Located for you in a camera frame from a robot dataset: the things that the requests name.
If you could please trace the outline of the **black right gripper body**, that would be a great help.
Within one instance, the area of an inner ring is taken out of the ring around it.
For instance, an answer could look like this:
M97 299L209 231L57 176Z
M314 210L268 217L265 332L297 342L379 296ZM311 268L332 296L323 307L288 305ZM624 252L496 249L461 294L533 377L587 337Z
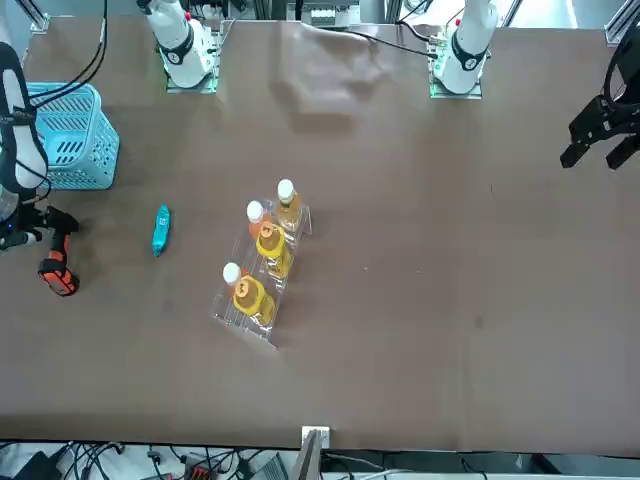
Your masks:
M1 252L14 247L40 242L43 230L48 229L48 211L33 204L19 204L17 209L1 221Z

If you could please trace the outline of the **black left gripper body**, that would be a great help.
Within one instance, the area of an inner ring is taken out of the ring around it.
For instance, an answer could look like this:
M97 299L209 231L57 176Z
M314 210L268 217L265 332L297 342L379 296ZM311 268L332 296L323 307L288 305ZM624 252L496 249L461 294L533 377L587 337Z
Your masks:
M619 134L639 132L639 104L607 101L594 97L570 122L571 143L592 145Z

